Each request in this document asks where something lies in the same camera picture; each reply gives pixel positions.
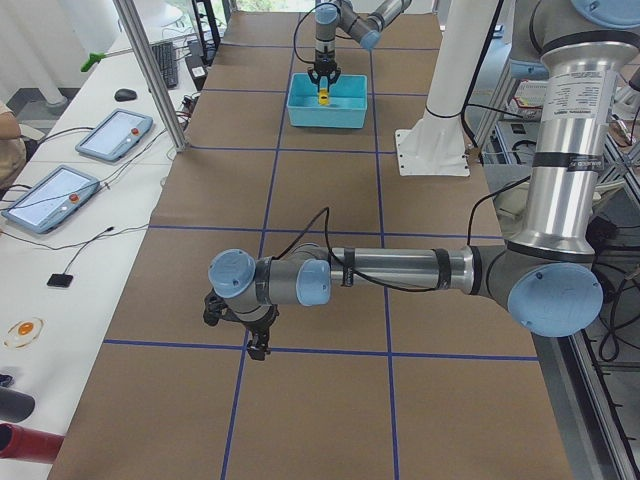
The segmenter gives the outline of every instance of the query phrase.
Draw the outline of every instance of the keyboard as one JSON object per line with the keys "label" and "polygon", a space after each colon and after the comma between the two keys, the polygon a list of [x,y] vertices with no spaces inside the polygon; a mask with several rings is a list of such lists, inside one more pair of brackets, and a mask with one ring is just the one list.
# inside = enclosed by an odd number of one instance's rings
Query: keyboard
{"label": "keyboard", "polygon": [[151,45],[151,51],[156,57],[160,74],[167,88],[178,86],[178,62],[172,42],[160,42]]}

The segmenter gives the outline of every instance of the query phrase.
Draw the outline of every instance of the red cylinder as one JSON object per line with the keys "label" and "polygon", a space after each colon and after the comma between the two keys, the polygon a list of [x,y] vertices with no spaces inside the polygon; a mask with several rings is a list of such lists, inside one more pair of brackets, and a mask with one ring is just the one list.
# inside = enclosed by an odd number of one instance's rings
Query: red cylinder
{"label": "red cylinder", "polygon": [[62,435],[3,423],[0,424],[0,458],[53,463],[63,440]]}

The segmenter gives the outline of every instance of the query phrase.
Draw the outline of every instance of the teal bin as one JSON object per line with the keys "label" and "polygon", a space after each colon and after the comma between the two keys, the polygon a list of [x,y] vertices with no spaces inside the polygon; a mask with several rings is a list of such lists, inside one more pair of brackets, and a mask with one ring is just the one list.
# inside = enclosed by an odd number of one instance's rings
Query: teal bin
{"label": "teal bin", "polygon": [[331,85],[330,104],[318,103],[318,86],[306,73],[294,73],[287,98],[294,127],[362,128],[367,114],[367,77],[340,75]]}

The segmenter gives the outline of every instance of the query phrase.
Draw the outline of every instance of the person's arm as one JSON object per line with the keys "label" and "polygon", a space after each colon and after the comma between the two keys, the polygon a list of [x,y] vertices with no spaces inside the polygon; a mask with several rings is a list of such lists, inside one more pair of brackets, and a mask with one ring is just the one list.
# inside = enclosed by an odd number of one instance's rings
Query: person's arm
{"label": "person's arm", "polygon": [[11,112],[0,114],[0,140],[20,138],[20,125]]}

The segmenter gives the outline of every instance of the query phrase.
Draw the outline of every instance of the white table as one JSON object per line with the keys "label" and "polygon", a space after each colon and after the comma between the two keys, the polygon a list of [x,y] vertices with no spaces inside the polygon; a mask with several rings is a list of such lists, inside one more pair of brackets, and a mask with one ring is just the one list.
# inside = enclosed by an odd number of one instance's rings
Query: white table
{"label": "white table", "polygon": [[[116,43],[121,46],[122,40]],[[164,129],[133,53],[106,58],[93,68],[52,133],[77,126],[93,127],[118,107],[153,117],[152,131],[115,164],[75,152],[75,144],[87,132],[53,138],[41,145],[16,183],[33,185],[60,164],[105,178]],[[169,92],[176,109],[184,95],[196,91],[184,61],[180,62],[179,81],[178,88]],[[135,90],[138,99],[115,102],[113,94],[119,88]],[[110,190],[104,189],[49,234],[25,233],[4,217],[0,228],[22,238],[59,246],[88,240],[109,226],[119,231],[145,225],[160,196],[162,180],[171,168],[173,152],[171,139],[164,133],[126,168]],[[5,198],[15,196],[9,193]],[[70,288],[54,289],[46,286],[49,276],[61,273],[77,249],[50,251],[0,236],[2,340],[9,328],[22,320],[44,320],[40,338],[27,347],[11,350],[0,345],[0,373],[13,375],[12,388],[36,400],[35,411],[20,425],[57,434],[67,431],[143,237],[144,231],[136,231],[92,242],[70,269],[74,275]],[[49,470],[50,465],[0,460],[0,480],[44,479]]]}

